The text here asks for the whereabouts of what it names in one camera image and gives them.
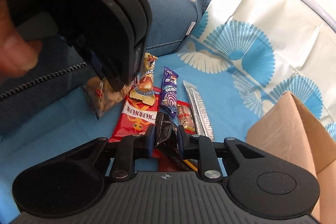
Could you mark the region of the person's left hand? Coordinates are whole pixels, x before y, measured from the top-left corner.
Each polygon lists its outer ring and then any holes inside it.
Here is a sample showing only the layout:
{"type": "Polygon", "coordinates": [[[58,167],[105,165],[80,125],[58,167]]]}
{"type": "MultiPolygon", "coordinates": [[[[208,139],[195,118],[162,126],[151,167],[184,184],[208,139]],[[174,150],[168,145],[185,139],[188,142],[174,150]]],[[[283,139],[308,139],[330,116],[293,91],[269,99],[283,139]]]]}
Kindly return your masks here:
{"type": "Polygon", "coordinates": [[[22,77],[36,67],[42,42],[25,41],[13,25],[7,0],[1,0],[0,5],[0,75],[3,83],[22,77]]]}

